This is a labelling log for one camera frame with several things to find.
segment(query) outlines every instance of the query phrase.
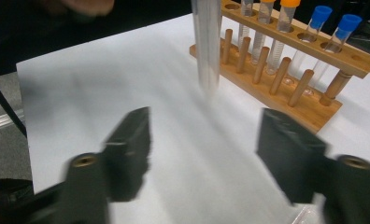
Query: plastic tube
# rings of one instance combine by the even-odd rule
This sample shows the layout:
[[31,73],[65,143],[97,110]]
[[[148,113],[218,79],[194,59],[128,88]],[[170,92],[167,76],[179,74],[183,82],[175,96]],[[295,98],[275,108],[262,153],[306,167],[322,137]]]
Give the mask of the plastic tube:
[[[246,17],[252,16],[253,0],[241,0],[241,15]],[[238,47],[243,45],[243,38],[249,36],[249,28],[243,24],[238,25]]]
[[[343,45],[348,40],[351,33],[358,27],[363,19],[356,15],[346,14],[342,17],[339,22],[331,40],[324,47],[325,51],[330,53],[338,53],[342,49]],[[322,75],[327,70],[329,64],[323,61],[318,61],[313,68],[314,76],[309,82],[309,87],[314,88],[316,84],[320,81]],[[308,88],[306,89],[306,94],[313,94],[313,91]]]
[[[281,10],[278,16],[277,30],[284,33],[288,33],[291,30],[293,14],[300,3],[301,0],[281,0]],[[267,59],[267,74],[274,75],[278,70],[278,64],[283,49],[284,44],[275,39],[273,41],[269,58]]]
[[221,1],[192,0],[199,84],[208,97],[220,77]]
[[[322,25],[328,20],[328,17],[332,13],[332,9],[330,7],[318,6],[314,9],[314,12],[311,16],[311,20],[306,28],[306,31],[300,36],[300,39],[304,42],[314,42],[319,35],[320,29]],[[295,56],[292,58],[292,62],[290,64],[290,68],[288,73],[292,77],[296,77],[300,79],[303,72],[299,70],[301,67],[302,62],[304,61],[305,54],[301,50],[297,50],[295,52]]]
[[[276,0],[261,0],[260,10],[258,13],[258,22],[262,24],[268,24],[270,22],[270,17],[272,15],[273,4]],[[260,32],[256,32],[254,36],[254,44],[252,46],[252,60],[253,64],[257,64],[261,55],[261,49],[264,44],[264,39],[266,38]]]

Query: glass tube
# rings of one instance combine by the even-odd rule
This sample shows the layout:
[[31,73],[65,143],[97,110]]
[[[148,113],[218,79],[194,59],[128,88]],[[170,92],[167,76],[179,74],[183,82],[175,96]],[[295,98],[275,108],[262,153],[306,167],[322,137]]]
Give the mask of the glass tube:
[[[268,24],[270,22],[270,17],[272,15],[273,4],[275,1],[264,1],[261,0],[260,10],[258,13],[258,22],[262,24]],[[254,44],[252,46],[252,60],[253,64],[257,64],[261,55],[261,50],[264,44],[264,39],[266,38],[260,32],[256,32],[254,36]]]
[[[306,28],[306,31],[298,36],[300,40],[311,43],[317,39],[319,32],[321,30],[322,25],[328,20],[328,17],[331,15],[332,10],[330,7],[325,6],[318,6],[314,9],[313,15],[311,20]],[[303,72],[300,71],[300,67],[306,54],[304,54],[301,50],[297,50],[295,52],[294,57],[292,58],[292,62],[290,64],[290,68],[288,70],[288,74],[292,77],[297,78],[298,80],[301,79]],[[285,83],[292,83],[292,80],[287,80],[289,78],[285,78]]]
[[[296,7],[281,7],[277,23],[277,29],[280,32],[288,33],[291,30],[291,22],[295,10]],[[275,39],[273,41],[272,49],[267,59],[267,70],[266,70],[267,74],[274,75],[278,70],[278,64],[283,49],[284,43],[277,41]]]
[[220,77],[221,1],[192,0],[199,84],[208,97]]
[[[246,17],[252,16],[253,0],[241,0],[241,15]],[[249,28],[243,24],[238,25],[238,48],[243,45],[243,38],[249,36]]]

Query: black cable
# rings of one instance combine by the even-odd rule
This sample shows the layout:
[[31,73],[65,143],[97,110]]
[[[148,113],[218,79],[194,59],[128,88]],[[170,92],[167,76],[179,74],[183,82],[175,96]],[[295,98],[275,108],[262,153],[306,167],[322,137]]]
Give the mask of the black cable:
[[24,137],[27,137],[27,131],[25,130],[24,124],[22,124],[19,117],[17,117],[16,113],[14,112],[13,108],[10,106],[10,104],[7,102],[7,99],[5,98],[4,94],[2,94],[0,90],[0,105],[2,108],[4,108],[5,112],[9,115],[13,123],[17,126],[17,128],[20,130],[20,132],[24,135]]

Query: wooden peg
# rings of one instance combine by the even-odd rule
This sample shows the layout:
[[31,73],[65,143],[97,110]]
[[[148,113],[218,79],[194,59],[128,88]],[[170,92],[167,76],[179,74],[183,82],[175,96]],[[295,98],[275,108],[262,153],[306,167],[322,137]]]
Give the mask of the wooden peg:
[[235,69],[237,73],[243,73],[244,62],[246,61],[246,56],[247,56],[247,53],[249,52],[250,42],[251,42],[251,38],[249,38],[248,36],[243,38],[243,44],[241,45],[241,49],[239,51],[240,56],[238,58],[237,67]]
[[334,80],[328,86],[327,91],[321,96],[320,104],[329,106],[331,105],[334,98],[345,88],[348,84],[351,75],[346,74],[343,70],[339,72],[334,77]]
[[223,55],[222,62],[227,64],[229,62],[229,50],[232,44],[232,34],[234,31],[232,29],[227,29],[225,32],[225,44],[223,45]]
[[262,47],[260,58],[257,64],[257,68],[255,70],[254,78],[252,79],[253,84],[258,84],[261,81],[262,71],[264,65],[266,64],[267,55],[269,55],[270,48]]
[[276,95],[278,92],[278,87],[280,86],[281,82],[283,81],[283,78],[285,77],[288,67],[291,63],[291,58],[285,57],[281,61],[280,67],[278,68],[277,75],[275,77],[275,80],[273,81],[272,87],[270,88],[269,93],[271,95]]
[[310,69],[305,70],[304,74],[302,75],[301,80],[298,83],[298,86],[296,87],[295,91],[293,92],[291,96],[290,101],[288,102],[288,105],[290,107],[294,107],[298,103],[299,99],[302,96],[302,93],[306,89],[307,84],[310,81],[310,79],[313,77],[313,75],[314,75],[313,70],[310,70]]

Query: white surface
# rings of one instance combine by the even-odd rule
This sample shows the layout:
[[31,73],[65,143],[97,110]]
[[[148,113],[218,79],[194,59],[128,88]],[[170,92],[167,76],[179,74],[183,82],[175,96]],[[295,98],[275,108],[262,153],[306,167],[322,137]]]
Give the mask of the white surface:
[[[238,26],[224,19],[222,35],[227,27]],[[294,220],[300,208],[254,154],[263,104],[224,78],[207,102],[193,43],[188,15],[18,63],[35,190],[61,181],[71,157],[99,151],[127,112],[150,106],[151,169],[134,202],[112,206],[113,223]],[[332,155],[370,160],[370,76],[351,80],[339,100],[320,137]]]

